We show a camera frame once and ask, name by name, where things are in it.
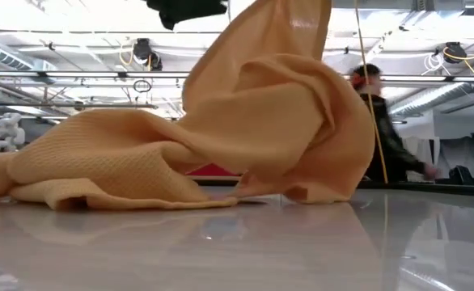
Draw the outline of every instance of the black clothing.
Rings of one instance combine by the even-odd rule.
[[[150,9],[159,11],[162,25],[169,30],[182,21],[223,15],[227,6],[221,0],[144,0]]]
[[[365,101],[366,106],[368,106],[368,110],[370,110],[368,94],[361,94],[360,96]],[[375,122],[377,123],[381,146],[383,148],[388,181],[407,181],[406,171],[415,171],[424,174],[425,164],[420,162],[404,148],[399,134],[397,134],[397,131],[393,128],[391,118],[388,115],[386,101],[379,96],[372,95],[372,103],[374,105]],[[366,170],[365,176],[373,181],[384,181],[383,164],[381,163],[377,140],[375,142],[374,157],[372,158],[368,170]]]

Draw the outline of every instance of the hand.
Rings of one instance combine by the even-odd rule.
[[[440,171],[437,168],[432,167],[430,165],[425,165],[424,179],[426,179],[427,181],[433,181],[438,178],[439,173]]]

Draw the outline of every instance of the yellow fabric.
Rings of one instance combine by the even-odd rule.
[[[257,0],[185,83],[176,123],[138,110],[73,116],[16,154],[0,154],[0,195],[52,209],[199,209],[283,192],[348,200],[374,151],[370,113],[320,59],[327,0]],[[185,173],[245,172],[211,200]]]

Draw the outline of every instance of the white robot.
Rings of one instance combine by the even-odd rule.
[[[25,130],[19,127],[21,115],[6,113],[0,119],[0,151],[16,151],[25,143]]]

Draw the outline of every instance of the person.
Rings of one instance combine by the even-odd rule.
[[[366,106],[370,110],[370,102],[368,95],[371,95],[374,108],[375,122],[379,131],[381,147],[383,149],[384,162],[387,169],[388,182],[404,182],[408,180],[406,171],[415,171],[424,175],[425,179],[432,180],[437,177],[438,171],[410,154],[403,145],[402,139],[393,128],[391,118],[388,115],[385,99],[381,97],[381,70],[372,64],[366,65],[368,73],[368,83],[365,77],[365,66],[361,65],[356,68],[350,76],[350,81],[354,90],[365,101]],[[366,170],[365,176],[375,182],[383,182],[383,164],[381,162],[381,154],[379,145],[375,142],[375,152],[372,162]]]

